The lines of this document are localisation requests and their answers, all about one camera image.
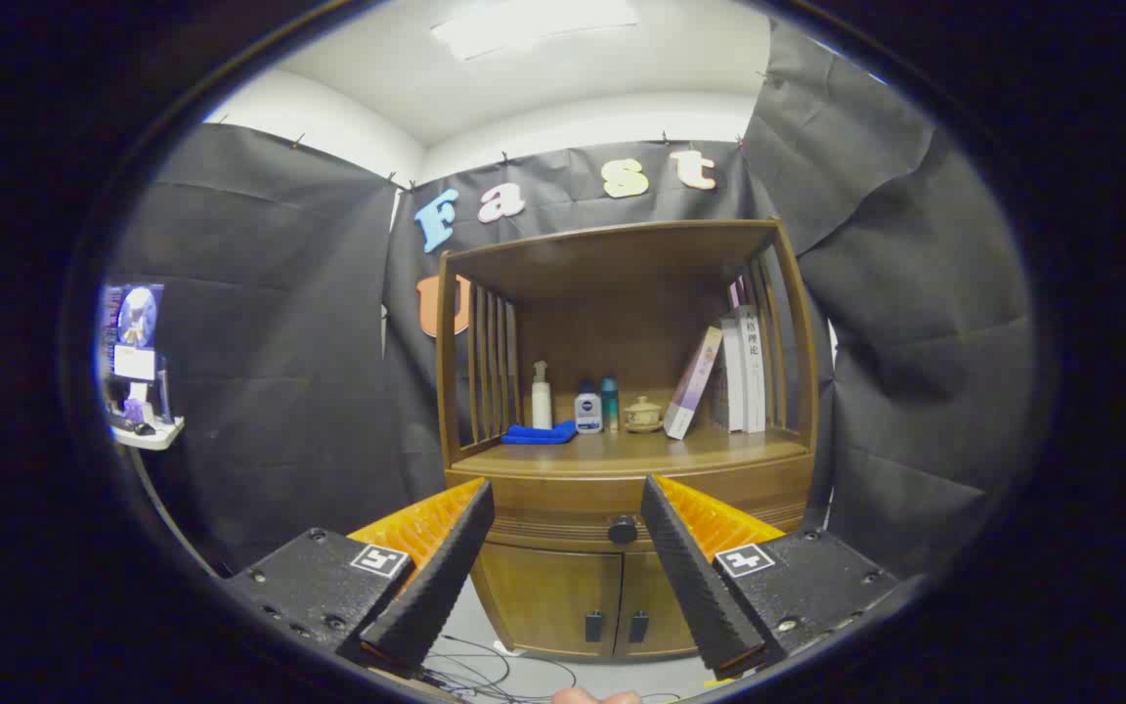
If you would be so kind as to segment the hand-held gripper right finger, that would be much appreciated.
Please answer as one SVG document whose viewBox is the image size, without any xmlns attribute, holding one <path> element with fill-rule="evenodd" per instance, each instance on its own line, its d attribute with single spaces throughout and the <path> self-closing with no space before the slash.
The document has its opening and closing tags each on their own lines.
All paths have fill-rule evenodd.
<svg viewBox="0 0 1126 704">
<path fill-rule="evenodd" d="M 645 478 L 640 516 L 703 663 L 721 679 L 838 638 L 899 579 L 830 532 L 785 532 L 673 478 Z"/>
</svg>

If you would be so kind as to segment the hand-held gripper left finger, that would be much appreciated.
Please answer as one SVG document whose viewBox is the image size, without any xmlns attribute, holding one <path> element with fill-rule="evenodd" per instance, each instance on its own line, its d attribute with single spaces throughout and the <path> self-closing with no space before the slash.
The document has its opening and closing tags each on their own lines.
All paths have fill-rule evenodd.
<svg viewBox="0 0 1126 704">
<path fill-rule="evenodd" d="M 310 527 L 224 587 L 287 638 L 410 678 L 493 522 L 495 491 L 474 478 L 358 531 Z"/>
</svg>

